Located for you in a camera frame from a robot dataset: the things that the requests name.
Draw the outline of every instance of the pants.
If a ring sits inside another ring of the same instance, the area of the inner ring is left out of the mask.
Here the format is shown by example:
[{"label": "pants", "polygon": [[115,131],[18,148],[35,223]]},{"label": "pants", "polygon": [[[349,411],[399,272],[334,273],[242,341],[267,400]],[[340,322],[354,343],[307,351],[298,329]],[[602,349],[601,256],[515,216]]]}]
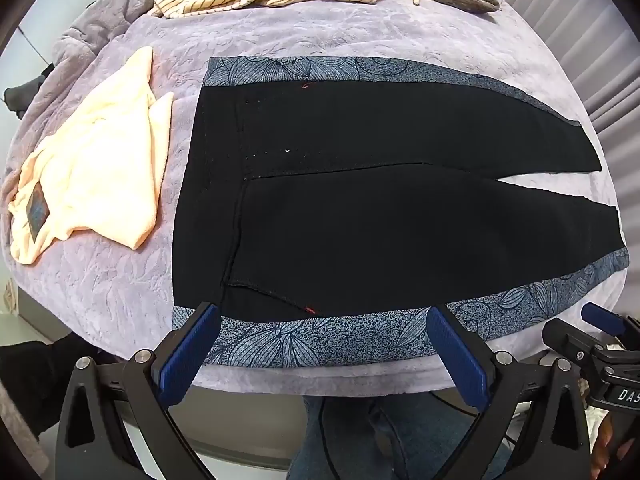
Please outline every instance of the pants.
[{"label": "pants", "polygon": [[[305,405],[306,437],[287,480],[428,480],[473,421],[428,392],[305,397]],[[391,440],[391,460],[380,451],[376,431]],[[500,446],[484,478],[498,476],[509,455]]]}]

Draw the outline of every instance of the blue pad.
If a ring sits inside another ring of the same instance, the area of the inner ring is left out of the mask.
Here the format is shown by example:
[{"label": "blue pad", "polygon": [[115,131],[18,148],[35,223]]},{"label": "blue pad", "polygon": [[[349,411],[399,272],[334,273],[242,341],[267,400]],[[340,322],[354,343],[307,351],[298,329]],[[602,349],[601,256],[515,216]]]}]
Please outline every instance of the blue pad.
[{"label": "blue pad", "polygon": [[482,412],[490,396],[480,363],[437,308],[427,313],[427,332],[464,401]]},{"label": "blue pad", "polygon": [[594,303],[584,305],[582,319],[613,337],[625,333],[625,322],[622,317]]},{"label": "blue pad", "polygon": [[157,398],[161,406],[179,404],[184,398],[202,362],[220,335],[220,310],[210,304],[167,359],[160,371]]}]

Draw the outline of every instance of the blue floral fabric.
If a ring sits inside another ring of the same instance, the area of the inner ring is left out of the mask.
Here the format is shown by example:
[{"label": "blue floral fabric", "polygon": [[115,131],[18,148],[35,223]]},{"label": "blue floral fabric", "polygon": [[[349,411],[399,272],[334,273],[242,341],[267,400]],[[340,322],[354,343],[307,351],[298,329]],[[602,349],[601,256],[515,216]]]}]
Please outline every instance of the blue floral fabric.
[{"label": "blue floral fabric", "polygon": [[[234,86],[283,80],[441,82],[500,92],[569,122],[523,91],[482,75],[381,57],[213,57],[205,86]],[[629,265],[626,248],[552,280],[519,286],[484,298],[448,304],[461,322],[483,339],[518,332],[543,322],[583,298],[614,272]],[[361,365],[424,357],[434,353],[426,333],[429,306],[366,314],[252,323],[223,317],[222,330],[205,362],[238,367]],[[191,310],[174,308],[174,328]]]},{"label": "blue floral fabric", "polygon": [[[450,303],[448,307],[466,328],[491,340],[559,314],[628,265],[629,254],[623,248],[573,274],[484,298]],[[434,353],[426,332],[428,309],[281,323],[250,323],[223,317],[220,336],[205,362],[291,368],[360,365],[424,357]],[[180,328],[191,312],[175,307],[174,328]]]}]

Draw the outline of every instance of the silver bolt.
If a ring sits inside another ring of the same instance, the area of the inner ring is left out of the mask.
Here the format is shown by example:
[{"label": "silver bolt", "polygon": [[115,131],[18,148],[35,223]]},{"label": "silver bolt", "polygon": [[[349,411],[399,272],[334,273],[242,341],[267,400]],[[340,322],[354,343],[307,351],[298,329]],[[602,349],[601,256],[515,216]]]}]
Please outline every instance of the silver bolt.
[{"label": "silver bolt", "polygon": [[81,357],[78,359],[78,361],[76,361],[76,368],[78,368],[79,370],[84,370],[88,367],[89,362],[90,361],[88,357]]},{"label": "silver bolt", "polygon": [[571,370],[571,363],[566,359],[558,359],[558,368],[560,368],[563,372],[568,372]]},{"label": "silver bolt", "polygon": [[513,357],[509,352],[498,352],[495,355],[495,360],[501,365],[510,365],[513,362]]},{"label": "silver bolt", "polygon": [[136,353],[136,362],[137,363],[146,363],[151,359],[151,352],[149,350],[140,350]]}]

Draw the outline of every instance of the jeans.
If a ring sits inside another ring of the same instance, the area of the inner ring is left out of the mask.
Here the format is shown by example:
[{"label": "jeans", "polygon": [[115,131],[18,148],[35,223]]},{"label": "jeans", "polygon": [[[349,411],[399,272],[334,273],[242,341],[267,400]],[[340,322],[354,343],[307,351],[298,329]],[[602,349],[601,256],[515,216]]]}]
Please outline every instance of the jeans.
[{"label": "jeans", "polygon": [[[429,480],[456,448],[473,418],[434,395],[351,399],[305,397],[306,437],[287,480]],[[376,431],[391,441],[383,456]],[[484,478],[504,469],[502,445]]]}]

